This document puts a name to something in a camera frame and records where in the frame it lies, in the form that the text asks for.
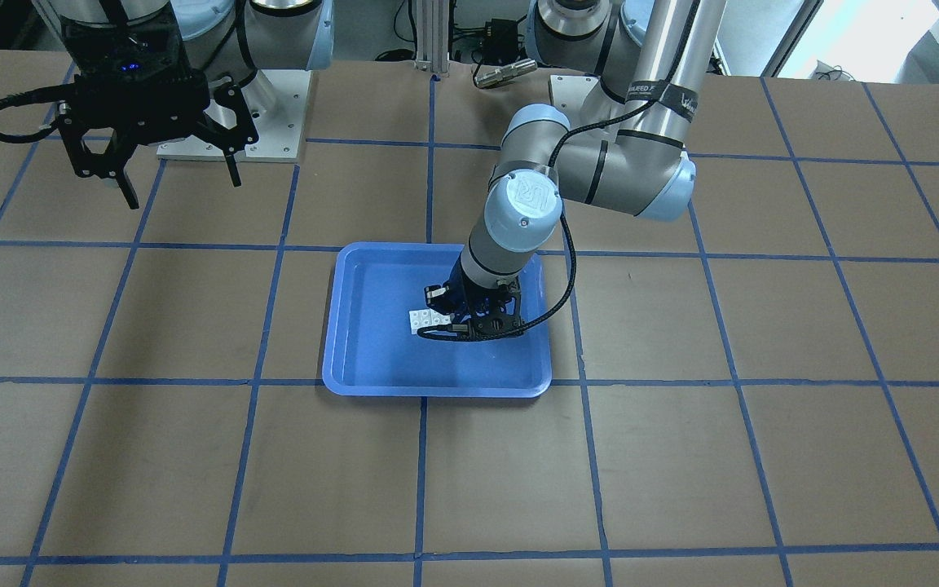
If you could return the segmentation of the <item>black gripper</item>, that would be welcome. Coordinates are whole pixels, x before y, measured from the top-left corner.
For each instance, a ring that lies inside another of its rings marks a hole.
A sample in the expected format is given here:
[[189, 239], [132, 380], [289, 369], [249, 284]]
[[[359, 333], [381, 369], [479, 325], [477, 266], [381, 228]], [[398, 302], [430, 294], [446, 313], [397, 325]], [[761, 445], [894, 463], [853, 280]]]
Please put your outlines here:
[[466, 277], [453, 277], [425, 287], [431, 311], [451, 316], [443, 327], [425, 328], [428, 339], [503, 339], [521, 337], [521, 285], [519, 279], [500, 280], [496, 289], [484, 289]]

